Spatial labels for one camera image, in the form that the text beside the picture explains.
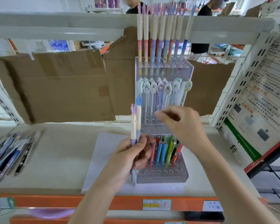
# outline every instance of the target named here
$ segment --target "black pen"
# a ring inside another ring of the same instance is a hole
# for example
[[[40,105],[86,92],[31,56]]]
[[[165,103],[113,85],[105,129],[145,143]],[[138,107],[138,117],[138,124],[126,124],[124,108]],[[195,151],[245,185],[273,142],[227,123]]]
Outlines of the black pen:
[[[24,154],[24,156],[23,156],[23,158],[22,158],[20,164],[18,165],[17,169],[15,170],[15,176],[17,176],[18,173],[20,172],[20,170],[22,169],[22,166],[23,166],[23,164],[25,163],[25,160],[26,160],[26,158],[27,158],[27,155],[28,155],[28,153],[29,153],[29,150],[30,150],[30,148],[31,148],[31,145],[32,145],[32,140],[30,140],[29,146],[28,146],[28,148],[27,148],[27,150],[26,150],[26,152],[25,152],[25,154]]]

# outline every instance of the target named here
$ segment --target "left hand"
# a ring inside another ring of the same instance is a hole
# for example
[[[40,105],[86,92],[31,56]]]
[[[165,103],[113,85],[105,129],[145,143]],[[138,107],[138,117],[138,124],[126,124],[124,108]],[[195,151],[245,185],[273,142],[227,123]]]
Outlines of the left hand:
[[[154,142],[156,140],[150,135],[141,135],[139,142],[133,147],[130,137],[121,141],[96,182],[108,184],[114,193],[118,192],[130,176],[133,160],[136,156],[139,155],[139,158],[134,163],[133,169],[145,168],[152,153],[152,147],[149,143]]]

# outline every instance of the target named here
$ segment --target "white pants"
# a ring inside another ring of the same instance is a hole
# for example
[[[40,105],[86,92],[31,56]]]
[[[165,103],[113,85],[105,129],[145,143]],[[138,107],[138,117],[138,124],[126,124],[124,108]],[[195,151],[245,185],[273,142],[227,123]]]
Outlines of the white pants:
[[[207,58],[206,55],[207,55],[207,52],[198,53],[198,54],[192,53],[189,56],[189,60],[197,61],[197,62],[200,62],[200,63],[205,63],[206,58]]]

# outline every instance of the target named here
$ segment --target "poster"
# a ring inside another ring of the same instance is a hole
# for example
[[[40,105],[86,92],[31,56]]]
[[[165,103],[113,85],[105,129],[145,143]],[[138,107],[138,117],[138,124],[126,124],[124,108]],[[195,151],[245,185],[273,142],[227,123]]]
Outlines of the poster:
[[[280,33],[280,0],[263,5],[262,17],[273,17],[274,32]],[[280,146],[280,35],[253,72],[220,131],[246,172]]]

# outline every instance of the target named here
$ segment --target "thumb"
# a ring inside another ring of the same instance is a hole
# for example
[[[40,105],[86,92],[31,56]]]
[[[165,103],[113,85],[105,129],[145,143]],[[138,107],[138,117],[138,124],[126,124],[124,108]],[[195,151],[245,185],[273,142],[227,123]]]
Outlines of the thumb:
[[[142,136],[137,144],[126,150],[126,152],[135,158],[146,146],[147,138]]]
[[[158,120],[160,120],[161,122],[163,122],[168,128],[169,130],[172,131],[172,127],[173,125],[176,123],[175,120],[173,120],[172,118],[170,118],[166,113],[160,111],[160,112],[155,112],[156,117],[158,118]]]

